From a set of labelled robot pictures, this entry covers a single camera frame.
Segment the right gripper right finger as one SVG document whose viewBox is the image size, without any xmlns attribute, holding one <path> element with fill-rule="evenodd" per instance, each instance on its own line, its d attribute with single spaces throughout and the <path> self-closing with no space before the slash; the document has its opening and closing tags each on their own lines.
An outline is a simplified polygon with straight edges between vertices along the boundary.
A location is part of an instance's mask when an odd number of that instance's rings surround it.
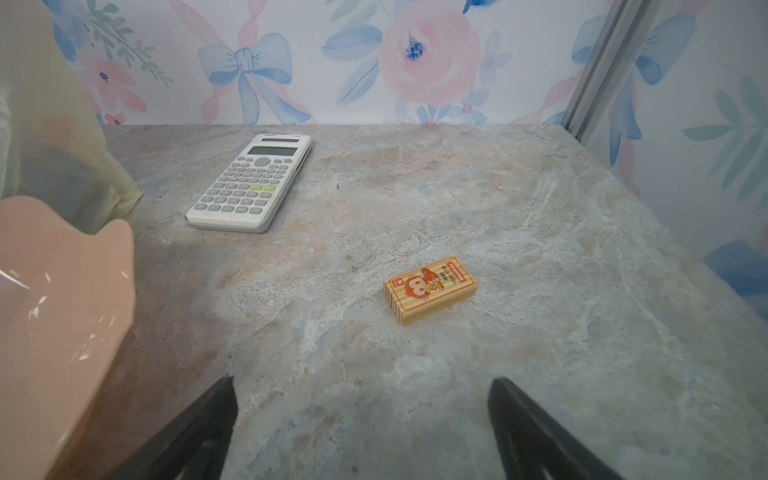
<svg viewBox="0 0 768 480">
<path fill-rule="evenodd" d="M 508 479 L 622 478 L 510 379 L 493 380 L 487 407 Z"/>
</svg>

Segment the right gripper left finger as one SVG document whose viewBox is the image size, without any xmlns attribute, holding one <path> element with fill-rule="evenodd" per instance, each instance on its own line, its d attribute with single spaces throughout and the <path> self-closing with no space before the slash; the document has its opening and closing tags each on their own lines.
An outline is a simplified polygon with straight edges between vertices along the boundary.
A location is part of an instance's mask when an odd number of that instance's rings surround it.
<svg viewBox="0 0 768 480">
<path fill-rule="evenodd" d="M 224 376 L 108 479 L 218 479 L 238 416 L 234 378 Z"/>
</svg>

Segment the pink wavy fruit plate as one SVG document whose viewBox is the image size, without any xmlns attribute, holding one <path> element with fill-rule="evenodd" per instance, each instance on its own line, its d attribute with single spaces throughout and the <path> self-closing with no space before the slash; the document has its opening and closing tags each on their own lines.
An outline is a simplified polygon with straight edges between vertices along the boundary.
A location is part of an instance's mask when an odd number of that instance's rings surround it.
<svg viewBox="0 0 768 480">
<path fill-rule="evenodd" d="M 1 202 L 1 476 L 47 479 L 79 443 L 134 322 L 134 238 Z"/>
</svg>

